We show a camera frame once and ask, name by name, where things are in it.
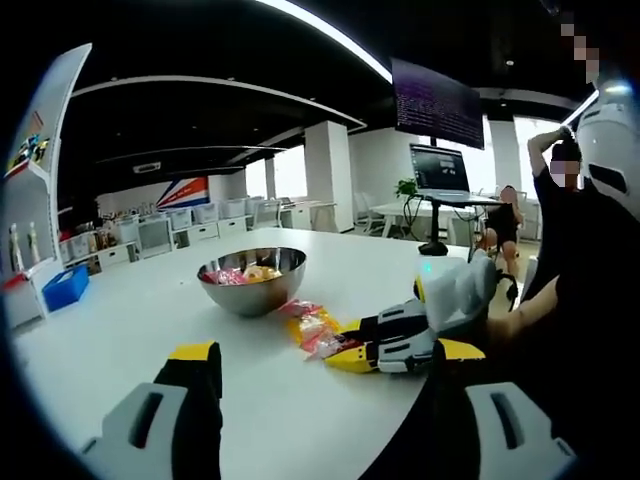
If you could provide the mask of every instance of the blue box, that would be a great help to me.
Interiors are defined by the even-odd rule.
[[[89,284],[86,265],[78,265],[51,279],[42,289],[42,295],[50,312],[77,302]]]

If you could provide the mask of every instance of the raised arm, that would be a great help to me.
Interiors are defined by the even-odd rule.
[[[536,135],[527,142],[529,161],[531,162],[531,171],[534,177],[540,175],[544,167],[547,166],[542,154],[549,150],[554,143],[567,137],[571,137],[571,130],[567,127],[560,127],[555,132]]]

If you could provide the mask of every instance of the metal bowl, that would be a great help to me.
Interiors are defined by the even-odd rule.
[[[265,315],[293,298],[298,290],[307,256],[293,248],[256,248],[225,255],[207,263],[198,270],[198,280],[211,300],[222,308],[243,317]],[[279,270],[282,276],[260,283],[245,285],[218,285],[203,279],[205,272],[223,268],[258,265]]]

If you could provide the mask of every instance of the black ceiling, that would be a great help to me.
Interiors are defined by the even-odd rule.
[[[588,94],[584,66],[574,62],[571,44],[538,0],[295,3],[354,39],[387,69],[390,57],[396,56],[473,87],[527,89],[576,101]],[[370,128],[394,124],[386,81],[320,32],[259,2],[143,0],[81,8],[93,21],[65,29],[47,45],[53,53],[93,43],[76,90],[148,75],[233,78],[314,99],[364,120]],[[513,67],[506,66],[507,59],[515,62]],[[557,117],[565,113],[539,111]],[[229,86],[154,82],[80,95],[71,100],[63,126],[60,195],[73,195],[74,188],[101,193],[193,176],[184,172],[228,166],[243,149],[131,154],[255,145],[325,119],[355,126],[312,106]],[[300,141],[296,136],[277,146]],[[119,156],[126,158],[109,160]],[[234,165],[260,156],[264,153]],[[162,171],[155,176],[133,174],[133,165],[150,161],[162,161]],[[79,171],[94,179],[93,185],[78,187],[72,172]]]

